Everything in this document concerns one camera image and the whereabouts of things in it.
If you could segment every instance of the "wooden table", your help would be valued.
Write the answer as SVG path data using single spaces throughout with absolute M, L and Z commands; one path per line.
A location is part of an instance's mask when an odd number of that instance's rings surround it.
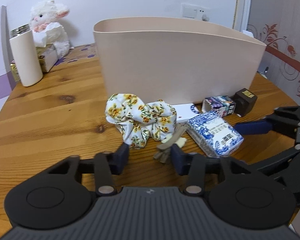
M 248 115 L 226 117 L 230 124 L 257 120 L 272 113 L 277 106 L 295 103 L 271 82 L 257 74 L 250 90 L 258 100 Z M 0 236 L 10 229 L 3 209 L 8 191 L 34 174 L 69 155 L 92 158 L 101 151 L 114 151 L 122 136 L 104 115 L 106 91 L 98 58 L 60 64 L 38 84 L 25 88 L 18 84 L 0 112 Z M 188 141 L 185 152 L 202 153 Z M 130 152 L 129 164 L 116 185 L 180 186 L 171 164 L 153 160 L 158 142 L 149 139 L 146 147 Z M 247 163 L 268 158 L 293 146 L 293 140 L 275 132 L 245 136 L 233 154 Z M 207 178 L 210 184 L 214 177 Z M 93 176 L 83 176 L 83 184 L 94 190 Z

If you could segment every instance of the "white cylinder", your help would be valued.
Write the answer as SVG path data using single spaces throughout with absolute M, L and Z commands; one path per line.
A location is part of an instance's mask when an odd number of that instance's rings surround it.
M 32 31 L 28 28 L 28 25 L 16 30 L 11 32 L 11 50 L 21 83 L 23 86 L 29 87 L 39 82 L 43 74 L 35 49 Z

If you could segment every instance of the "electrical outlet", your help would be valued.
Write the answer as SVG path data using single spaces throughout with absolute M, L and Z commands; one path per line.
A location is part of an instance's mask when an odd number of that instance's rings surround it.
M 209 21 L 210 9 L 199 5 L 181 4 L 181 17 L 195 19 L 199 21 Z

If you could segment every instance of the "wallpaper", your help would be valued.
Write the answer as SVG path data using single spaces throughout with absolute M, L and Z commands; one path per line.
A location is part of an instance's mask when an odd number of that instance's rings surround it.
M 248 31 L 267 44 L 259 70 L 300 104 L 300 0 L 252 0 Z

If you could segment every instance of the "dark brown cube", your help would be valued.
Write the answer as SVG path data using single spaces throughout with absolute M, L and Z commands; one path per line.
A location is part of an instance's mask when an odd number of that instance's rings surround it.
M 258 97 L 255 94 L 251 93 L 246 88 L 236 92 L 232 97 L 232 100 L 236 102 L 234 112 L 241 116 L 245 116 L 251 111 L 257 98 Z

